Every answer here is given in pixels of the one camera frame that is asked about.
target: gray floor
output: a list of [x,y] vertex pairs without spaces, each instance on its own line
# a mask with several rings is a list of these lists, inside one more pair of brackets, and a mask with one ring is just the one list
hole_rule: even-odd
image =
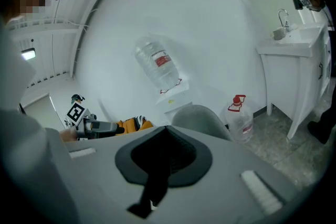
[[293,139],[287,139],[291,119],[274,107],[255,118],[254,134],[245,146],[274,168],[284,173],[300,190],[316,182],[328,166],[335,140],[335,128],[326,145],[322,145],[307,130],[309,121],[318,121],[330,107],[336,79],[323,95],[318,106],[300,124]]

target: plastic water bottle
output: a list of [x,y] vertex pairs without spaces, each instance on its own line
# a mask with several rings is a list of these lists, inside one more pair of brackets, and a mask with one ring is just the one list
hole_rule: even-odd
[[179,72],[164,47],[150,37],[141,38],[135,47],[135,58],[159,90],[169,90],[179,82]]
[[253,134],[253,112],[244,104],[246,96],[236,95],[225,110],[225,119],[230,133],[237,142],[246,143]]

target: faucet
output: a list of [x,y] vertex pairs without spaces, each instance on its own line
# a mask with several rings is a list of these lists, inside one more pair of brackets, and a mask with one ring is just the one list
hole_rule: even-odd
[[285,25],[283,25],[282,20],[281,20],[281,17],[280,17],[280,12],[285,12],[287,15],[289,15],[289,14],[288,14],[288,12],[287,12],[285,9],[283,9],[283,8],[281,8],[281,9],[278,11],[278,17],[279,17],[279,20],[280,20],[280,25],[281,25],[281,27],[284,27],[284,28],[286,29],[286,31],[289,32],[289,23],[288,23],[288,21],[286,20]]

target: cabinet door handle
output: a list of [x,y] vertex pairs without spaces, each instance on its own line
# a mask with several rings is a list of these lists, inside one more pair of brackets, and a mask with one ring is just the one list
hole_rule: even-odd
[[322,63],[320,63],[319,64],[319,68],[321,68],[321,73],[320,73],[320,76],[319,76],[319,80],[323,77],[323,64]]

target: black shoe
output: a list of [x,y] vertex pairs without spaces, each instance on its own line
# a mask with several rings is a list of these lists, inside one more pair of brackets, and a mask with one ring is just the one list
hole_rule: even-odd
[[323,128],[321,128],[317,122],[309,122],[307,128],[310,134],[322,144],[325,144],[328,141],[331,132],[323,130]]

